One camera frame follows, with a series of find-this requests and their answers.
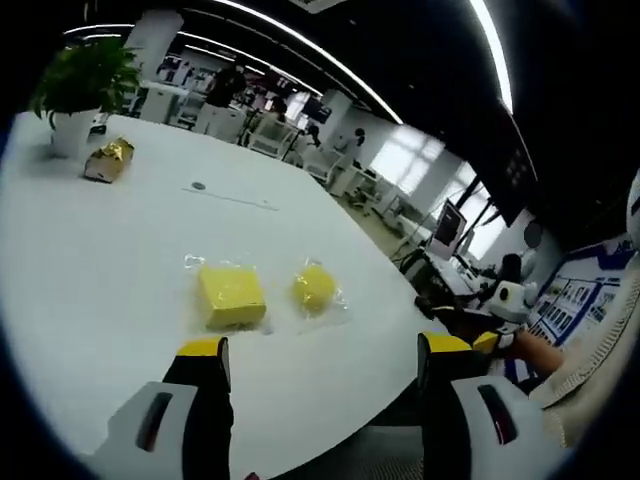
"computer monitor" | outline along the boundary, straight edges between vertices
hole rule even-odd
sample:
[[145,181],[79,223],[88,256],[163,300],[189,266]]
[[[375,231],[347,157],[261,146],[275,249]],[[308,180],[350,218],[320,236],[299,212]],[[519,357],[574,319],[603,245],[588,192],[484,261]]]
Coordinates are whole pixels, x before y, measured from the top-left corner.
[[460,210],[446,200],[440,212],[436,231],[431,236],[429,250],[440,258],[449,260],[462,237],[466,224],[467,221]]

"person's arm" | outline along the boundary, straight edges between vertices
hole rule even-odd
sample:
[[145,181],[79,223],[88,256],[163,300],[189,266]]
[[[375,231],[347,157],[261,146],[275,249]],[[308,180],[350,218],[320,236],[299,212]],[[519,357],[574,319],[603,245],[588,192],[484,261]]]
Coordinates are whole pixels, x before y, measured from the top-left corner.
[[520,331],[515,334],[508,356],[531,364],[542,376],[549,376],[564,363],[564,354],[542,338]]

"floor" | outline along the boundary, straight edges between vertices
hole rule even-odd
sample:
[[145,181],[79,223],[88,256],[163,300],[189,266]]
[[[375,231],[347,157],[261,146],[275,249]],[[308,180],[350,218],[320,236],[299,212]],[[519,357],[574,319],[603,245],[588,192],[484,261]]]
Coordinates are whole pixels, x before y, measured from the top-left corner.
[[334,199],[387,257],[391,258],[397,253],[402,236],[387,227],[375,212],[365,217],[362,210],[351,207],[345,198]]

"white pillar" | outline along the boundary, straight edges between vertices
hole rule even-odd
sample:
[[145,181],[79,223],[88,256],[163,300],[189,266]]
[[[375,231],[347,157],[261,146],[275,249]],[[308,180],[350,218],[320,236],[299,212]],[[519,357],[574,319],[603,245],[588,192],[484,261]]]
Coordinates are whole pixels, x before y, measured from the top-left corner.
[[134,65],[140,67],[143,79],[156,79],[156,70],[183,23],[180,14],[171,10],[149,10],[142,14],[125,47],[136,49]]
[[318,138],[324,143],[336,128],[338,128],[338,125],[340,125],[340,122],[353,102],[339,90],[328,90],[327,93],[322,96],[322,103],[331,109],[331,115],[329,115],[324,125],[318,125],[320,128]]

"green leaves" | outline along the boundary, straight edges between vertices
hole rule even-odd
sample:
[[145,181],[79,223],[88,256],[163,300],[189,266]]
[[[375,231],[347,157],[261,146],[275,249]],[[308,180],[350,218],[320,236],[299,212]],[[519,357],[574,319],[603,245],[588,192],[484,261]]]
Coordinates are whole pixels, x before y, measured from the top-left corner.
[[132,66],[135,53],[120,39],[104,38],[61,51],[36,89],[31,109],[74,113],[92,108],[119,111],[124,95],[140,85],[140,71]]

